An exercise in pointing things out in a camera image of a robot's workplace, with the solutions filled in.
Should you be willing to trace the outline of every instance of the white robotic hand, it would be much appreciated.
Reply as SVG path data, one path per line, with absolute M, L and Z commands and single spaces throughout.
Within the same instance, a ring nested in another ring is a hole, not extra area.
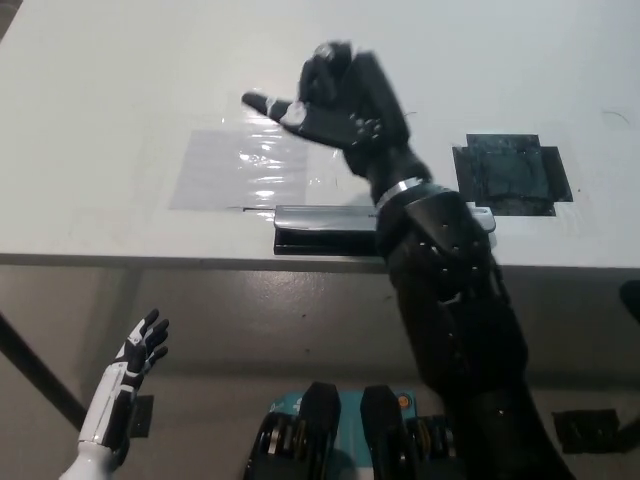
M 105 369 L 78 439 L 78 457 L 61 480 L 107 480 L 124 462 L 135 400 L 151 367 L 168 349 L 169 320 L 155 324 L 154 309 L 144 317 Z

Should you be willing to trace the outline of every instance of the metal ring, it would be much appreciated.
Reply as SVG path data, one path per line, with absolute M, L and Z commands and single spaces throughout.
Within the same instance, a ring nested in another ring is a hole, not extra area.
M 378 200 L 378 203 L 376 203 L 376 209 L 380 210 L 389 200 L 391 200 L 399 193 L 409 190 L 410 188 L 417 187 L 418 185 L 421 185 L 423 183 L 424 180 L 417 177 L 407 178 L 406 180 L 402 180 L 401 182 L 396 183 L 393 187 L 384 192 L 384 194 L 380 197 L 380 200 Z

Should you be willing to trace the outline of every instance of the white table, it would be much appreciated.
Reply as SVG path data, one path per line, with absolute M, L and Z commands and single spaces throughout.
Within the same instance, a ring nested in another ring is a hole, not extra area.
M 28 0 L 0 45 L 0 259 L 354 262 L 277 258 L 273 226 L 238 209 L 169 209 L 190 132 L 239 115 L 248 89 L 292 97 L 304 60 L 337 38 L 378 53 L 443 185 L 457 188 L 451 149 L 467 133 L 559 148 L 575 202 L 499 217 L 500 262 L 638 268 L 639 32 L 632 0 Z M 367 192 L 319 147 L 308 179 L 312 204 Z

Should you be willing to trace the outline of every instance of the black bar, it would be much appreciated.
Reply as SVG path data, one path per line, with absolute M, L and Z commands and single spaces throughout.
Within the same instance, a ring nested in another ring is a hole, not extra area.
M 0 313 L 0 352 L 22 372 L 31 385 L 80 431 L 87 410 L 40 360 Z

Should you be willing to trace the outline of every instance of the robotic arm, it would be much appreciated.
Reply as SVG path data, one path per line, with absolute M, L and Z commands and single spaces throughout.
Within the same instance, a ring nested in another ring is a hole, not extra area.
M 129 334 L 105 369 L 78 438 L 78 457 L 61 480 L 109 480 L 129 450 L 135 400 L 151 367 L 168 349 L 169 320 L 152 310 Z
M 573 478 L 525 384 L 527 346 L 487 234 L 411 150 L 374 54 L 323 44 L 303 67 L 297 101 L 257 92 L 242 101 L 294 135 L 341 149 L 368 180 L 378 250 L 418 370 L 444 401 L 468 477 Z

